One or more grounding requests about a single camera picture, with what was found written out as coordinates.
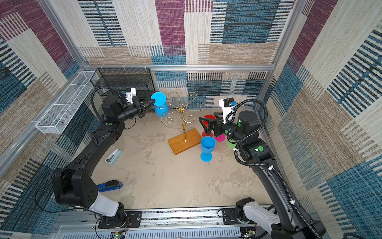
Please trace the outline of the red wine glass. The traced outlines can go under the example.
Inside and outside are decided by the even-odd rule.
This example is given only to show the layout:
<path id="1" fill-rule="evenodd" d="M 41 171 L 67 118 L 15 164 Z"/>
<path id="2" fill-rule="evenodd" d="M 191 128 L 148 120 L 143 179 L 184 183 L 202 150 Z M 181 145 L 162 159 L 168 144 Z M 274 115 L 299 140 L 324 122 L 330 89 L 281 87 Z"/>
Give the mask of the red wine glass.
<path id="1" fill-rule="evenodd" d="M 207 118 L 207 119 L 213 119 L 213 120 L 216 119 L 216 117 L 213 116 L 213 115 L 205 115 L 205 118 Z M 203 124 L 204 124 L 206 127 L 208 127 L 209 122 L 203 120 Z M 211 137 L 213 137 L 213 132 L 211 132 L 209 135 L 207 135 L 207 134 L 205 133 L 205 131 L 203 131 L 203 132 L 202 132 L 202 137 L 205 137 L 205 136 L 211 136 Z"/>

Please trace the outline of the blue wine glass front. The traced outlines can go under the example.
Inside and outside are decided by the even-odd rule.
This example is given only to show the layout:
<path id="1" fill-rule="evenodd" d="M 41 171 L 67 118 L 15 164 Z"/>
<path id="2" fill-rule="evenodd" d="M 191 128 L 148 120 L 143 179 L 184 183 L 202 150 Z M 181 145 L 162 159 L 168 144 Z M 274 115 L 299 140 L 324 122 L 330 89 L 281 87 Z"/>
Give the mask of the blue wine glass front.
<path id="1" fill-rule="evenodd" d="M 201 160 L 204 162 L 210 162 L 212 160 L 212 152 L 216 146 L 216 141 L 211 136 L 205 136 L 201 140 Z"/>

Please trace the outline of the blue wine glass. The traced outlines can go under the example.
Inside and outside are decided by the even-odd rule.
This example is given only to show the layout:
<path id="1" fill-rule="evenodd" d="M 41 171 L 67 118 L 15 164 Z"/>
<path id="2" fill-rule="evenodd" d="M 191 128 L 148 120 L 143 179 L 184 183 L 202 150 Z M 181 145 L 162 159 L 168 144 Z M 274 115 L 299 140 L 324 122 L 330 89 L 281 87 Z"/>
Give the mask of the blue wine glass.
<path id="1" fill-rule="evenodd" d="M 201 160 L 204 162 L 210 162 L 212 160 L 212 152 L 216 146 L 216 141 L 211 136 L 205 136 L 201 140 Z"/>
<path id="2" fill-rule="evenodd" d="M 154 110 L 158 117 L 162 117 L 165 114 L 169 113 L 169 108 L 167 105 L 167 97 L 162 92 L 156 92 L 151 96 L 152 100 L 155 100 L 154 102 Z"/>

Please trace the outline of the magenta wine glass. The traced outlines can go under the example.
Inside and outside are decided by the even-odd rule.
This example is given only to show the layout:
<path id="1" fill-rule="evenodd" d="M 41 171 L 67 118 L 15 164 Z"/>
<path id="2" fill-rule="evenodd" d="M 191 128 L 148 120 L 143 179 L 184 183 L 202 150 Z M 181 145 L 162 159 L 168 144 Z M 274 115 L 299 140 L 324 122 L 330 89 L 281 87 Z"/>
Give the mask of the magenta wine glass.
<path id="1" fill-rule="evenodd" d="M 226 136 L 224 134 L 221 134 L 219 136 L 215 136 L 214 138 L 218 142 L 224 142 L 226 140 Z"/>

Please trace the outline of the green wine glass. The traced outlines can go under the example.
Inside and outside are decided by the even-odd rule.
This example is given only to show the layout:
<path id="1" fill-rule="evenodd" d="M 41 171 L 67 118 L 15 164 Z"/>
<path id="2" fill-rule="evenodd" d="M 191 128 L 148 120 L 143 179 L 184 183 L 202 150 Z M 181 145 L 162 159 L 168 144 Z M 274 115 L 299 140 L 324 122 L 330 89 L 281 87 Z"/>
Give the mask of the green wine glass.
<path id="1" fill-rule="evenodd" d="M 228 145 L 231 149 L 234 149 L 234 148 L 236 148 L 237 142 L 228 140 L 228 141 L 227 141 L 227 145 Z"/>

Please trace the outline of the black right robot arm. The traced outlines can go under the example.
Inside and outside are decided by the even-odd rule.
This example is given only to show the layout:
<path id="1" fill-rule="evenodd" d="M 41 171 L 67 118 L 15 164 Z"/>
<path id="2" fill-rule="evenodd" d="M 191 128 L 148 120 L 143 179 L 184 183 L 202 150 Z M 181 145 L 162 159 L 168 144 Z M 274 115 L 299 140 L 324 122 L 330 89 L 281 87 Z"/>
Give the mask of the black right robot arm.
<path id="1" fill-rule="evenodd" d="M 234 157 L 250 167 L 269 194 L 275 213 L 248 197 L 236 203 L 238 221 L 252 221 L 273 239 L 321 239 L 326 229 L 303 208 L 279 170 L 275 155 L 259 138 L 261 121 L 253 111 L 239 113 L 238 122 L 224 123 L 221 113 L 214 119 L 199 118 L 206 134 L 225 135 L 234 141 Z"/>

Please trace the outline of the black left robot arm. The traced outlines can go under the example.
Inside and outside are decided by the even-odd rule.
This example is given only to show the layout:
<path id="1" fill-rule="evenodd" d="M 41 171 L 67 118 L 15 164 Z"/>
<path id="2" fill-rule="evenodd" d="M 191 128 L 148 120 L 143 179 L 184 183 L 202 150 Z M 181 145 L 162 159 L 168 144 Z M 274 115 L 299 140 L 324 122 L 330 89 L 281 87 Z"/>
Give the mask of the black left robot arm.
<path id="1" fill-rule="evenodd" d="M 121 94 L 102 101 L 100 126 L 91 134 L 92 141 L 63 169 L 54 170 L 52 186 L 58 204 L 81 207 L 112 220 L 124 220 L 123 204 L 103 196 L 92 180 L 92 174 L 106 151 L 126 129 L 125 121 L 142 118 L 155 100 L 133 97 L 127 101 Z"/>

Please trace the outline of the wooden rack base board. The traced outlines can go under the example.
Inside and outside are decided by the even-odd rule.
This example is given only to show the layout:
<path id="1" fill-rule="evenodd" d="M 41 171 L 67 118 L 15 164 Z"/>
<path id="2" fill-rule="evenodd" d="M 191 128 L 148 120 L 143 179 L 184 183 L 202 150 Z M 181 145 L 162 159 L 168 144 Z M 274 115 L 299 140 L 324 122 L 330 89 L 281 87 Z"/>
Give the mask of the wooden rack base board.
<path id="1" fill-rule="evenodd" d="M 201 140 L 202 136 L 195 128 L 193 128 L 187 131 L 186 134 L 182 133 L 181 135 L 169 139 L 168 143 L 174 155 L 177 155 L 200 144 Z"/>

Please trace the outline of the light blue stapler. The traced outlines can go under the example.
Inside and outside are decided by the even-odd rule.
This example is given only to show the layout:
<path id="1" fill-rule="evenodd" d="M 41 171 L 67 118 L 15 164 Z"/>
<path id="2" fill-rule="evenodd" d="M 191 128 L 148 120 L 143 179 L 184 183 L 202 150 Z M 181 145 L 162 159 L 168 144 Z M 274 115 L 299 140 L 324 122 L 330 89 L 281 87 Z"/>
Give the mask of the light blue stapler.
<path id="1" fill-rule="evenodd" d="M 109 165 L 114 165 L 121 155 L 122 151 L 117 148 L 105 159 L 104 162 L 108 163 Z"/>

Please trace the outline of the blue black stapler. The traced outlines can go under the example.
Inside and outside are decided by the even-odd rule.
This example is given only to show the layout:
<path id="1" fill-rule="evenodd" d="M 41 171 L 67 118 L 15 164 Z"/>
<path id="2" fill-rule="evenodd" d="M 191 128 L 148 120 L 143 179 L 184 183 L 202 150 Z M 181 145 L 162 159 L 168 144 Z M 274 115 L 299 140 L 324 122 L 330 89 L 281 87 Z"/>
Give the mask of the blue black stapler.
<path id="1" fill-rule="evenodd" d="M 111 180 L 106 183 L 99 184 L 98 186 L 99 192 L 107 192 L 121 189 L 123 187 L 123 183 L 118 180 Z"/>

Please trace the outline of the black mesh wall shelf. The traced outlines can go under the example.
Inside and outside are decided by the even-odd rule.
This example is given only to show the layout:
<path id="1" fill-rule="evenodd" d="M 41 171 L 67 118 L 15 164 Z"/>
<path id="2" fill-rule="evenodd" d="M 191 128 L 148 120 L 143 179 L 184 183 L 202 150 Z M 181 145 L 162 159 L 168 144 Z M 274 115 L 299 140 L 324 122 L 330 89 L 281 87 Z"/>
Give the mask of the black mesh wall shelf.
<path id="1" fill-rule="evenodd" d="M 136 88 L 137 97 L 139 98 L 151 98 L 152 94 L 156 92 L 154 86 L 154 80 L 149 69 L 145 68 L 98 68 L 95 73 L 99 76 L 97 81 L 93 80 L 93 88 L 97 90 L 96 93 L 92 93 L 90 101 L 92 104 L 92 110 L 97 117 L 103 114 L 103 110 L 100 103 L 96 103 L 96 98 L 103 100 L 109 95 L 115 93 L 110 88 L 115 89 L 118 92 L 129 92 L 130 88 Z"/>

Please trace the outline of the white mesh wall basket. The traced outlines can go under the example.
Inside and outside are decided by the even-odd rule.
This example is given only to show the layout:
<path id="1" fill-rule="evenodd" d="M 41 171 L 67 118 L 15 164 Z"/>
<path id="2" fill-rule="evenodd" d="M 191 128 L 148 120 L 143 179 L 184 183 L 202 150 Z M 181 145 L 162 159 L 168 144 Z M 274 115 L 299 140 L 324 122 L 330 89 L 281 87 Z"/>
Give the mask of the white mesh wall basket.
<path id="1" fill-rule="evenodd" d="M 62 134 L 93 88 L 92 81 L 98 79 L 94 71 L 78 73 L 42 116 L 36 128 L 43 134 Z"/>

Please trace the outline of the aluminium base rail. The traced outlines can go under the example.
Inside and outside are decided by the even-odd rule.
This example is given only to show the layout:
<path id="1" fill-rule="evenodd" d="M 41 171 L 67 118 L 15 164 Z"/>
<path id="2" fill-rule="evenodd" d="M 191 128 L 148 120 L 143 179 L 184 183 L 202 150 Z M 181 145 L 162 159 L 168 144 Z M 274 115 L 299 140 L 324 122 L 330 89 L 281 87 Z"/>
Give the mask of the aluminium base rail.
<path id="1" fill-rule="evenodd" d="M 90 212 L 61 213 L 51 239 L 269 239 L 254 222 L 237 220 L 234 206 L 131 209 L 128 225 L 103 226 Z"/>

